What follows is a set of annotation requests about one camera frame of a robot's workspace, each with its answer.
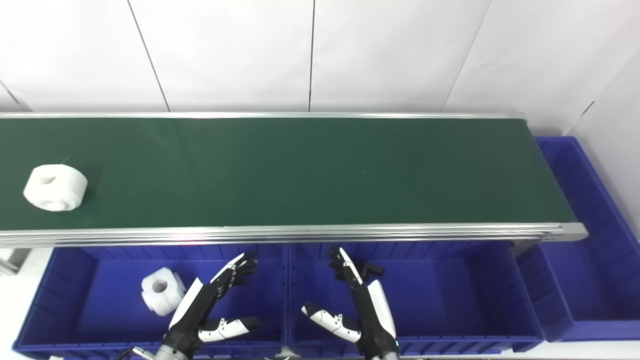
white wall panel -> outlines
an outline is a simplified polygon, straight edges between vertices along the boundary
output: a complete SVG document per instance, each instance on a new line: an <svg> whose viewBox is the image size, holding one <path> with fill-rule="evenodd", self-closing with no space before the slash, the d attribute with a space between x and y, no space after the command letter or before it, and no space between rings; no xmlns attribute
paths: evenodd
<svg viewBox="0 0 640 360"><path fill-rule="evenodd" d="M445 111L566 131L640 47L637 0L493 0Z"/></svg>
<svg viewBox="0 0 640 360"><path fill-rule="evenodd" d="M125 0L5 0L0 16L0 78L32 110L166 109Z"/></svg>
<svg viewBox="0 0 640 360"><path fill-rule="evenodd" d="M640 236L640 51L569 132Z"/></svg>
<svg viewBox="0 0 640 360"><path fill-rule="evenodd" d="M4 87L0 79L0 111L23 111L22 106L13 98L12 94Z"/></svg>
<svg viewBox="0 0 640 360"><path fill-rule="evenodd" d="M172 111L306 111L312 0L132 0Z"/></svg>
<svg viewBox="0 0 640 360"><path fill-rule="evenodd" d="M317 0L312 111L441 111L489 0Z"/></svg>

blue storage crate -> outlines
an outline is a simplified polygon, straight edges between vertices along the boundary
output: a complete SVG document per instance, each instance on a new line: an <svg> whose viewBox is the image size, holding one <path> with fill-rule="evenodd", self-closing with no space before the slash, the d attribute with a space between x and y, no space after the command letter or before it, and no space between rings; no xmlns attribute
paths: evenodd
<svg viewBox="0 0 640 360"><path fill-rule="evenodd" d="M55 249L14 350L36 359L112 359L126 347L156 351L173 315L151 312L140 295L142 278L163 266L189 287L209 281L244 251L258 252L247 285L216 303L212 318L259 316L262 326L229 341L205 343L196 358L264 357L285 343L288 245L190 245Z"/></svg>
<svg viewBox="0 0 640 360"><path fill-rule="evenodd" d="M508 243L406 241L344 243L354 258L385 268L378 278L396 324L402 355L498 354L542 342ZM312 301L357 318L349 286L333 278L327 243L292 246L289 344L303 357L359 356L300 307Z"/></svg>
<svg viewBox="0 0 640 360"><path fill-rule="evenodd" d="M589 237L518 258L549 341L640 340L640 245L578 141L537 137Z"/></svg>

white cylindrical block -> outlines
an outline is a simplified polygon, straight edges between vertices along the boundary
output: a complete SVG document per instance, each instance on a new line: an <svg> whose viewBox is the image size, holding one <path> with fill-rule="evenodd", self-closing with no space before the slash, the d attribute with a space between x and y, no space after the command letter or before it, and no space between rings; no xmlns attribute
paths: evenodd
<svg viewBox="0 0 640 360"><path fill-rule="evenodd" d="M86 177L68 165L40 165L31 171L22 194L40 209L68 211L80 206L86 184Z"/></svg>
<svg viewBox="0 0 640 360"><path fill-rule="evenodd" d="M185 290L178 274L167 268L161 268L142 279L142 299L149 310L160 316L166 316L178 308Z"/></svg>

cable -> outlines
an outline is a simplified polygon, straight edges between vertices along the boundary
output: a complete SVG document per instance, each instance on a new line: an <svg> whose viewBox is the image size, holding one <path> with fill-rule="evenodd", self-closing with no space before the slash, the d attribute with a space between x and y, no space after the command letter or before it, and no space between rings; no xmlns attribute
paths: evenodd
<svg viewBox="0 0 640 360"><path fill-rule="evenodd" d="M133 351L132 347L123 349L121 352L118 353L118 355L116 355L116 357L113 358L113 360L122 360L124 359L125 356L129 355L131 351Z"/></svg>

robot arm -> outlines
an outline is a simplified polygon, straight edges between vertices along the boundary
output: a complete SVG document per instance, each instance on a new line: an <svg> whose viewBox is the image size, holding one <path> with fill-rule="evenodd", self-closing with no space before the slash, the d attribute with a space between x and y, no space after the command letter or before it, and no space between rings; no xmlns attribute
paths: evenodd
<svg viewBox="0 0 640 360"><path fill-rule="evenodd" d="M334 270L335 278L347 282L351 288L360 323L334 315L309 302L302 307L302 312L335 335L355 342L367 360L397 358L396 327L382 285L378 280L368 286L364 284L369 275L383 275L384 269L352 261L337 245L331 246L328 255L331 258L329 267Z"/></svg>
<svg viewBox="0 0 640 360"><path fill-rule="evenodd" d="M188 360L193 358L203 342L220 341L245 334L260 325L251 316L233 320L207 317L213 305L234 285L248 282L257 266L254 252L245 252L229 261L207 284L195 279L173 314L169 332L162 341L154 360Z"/></svg>

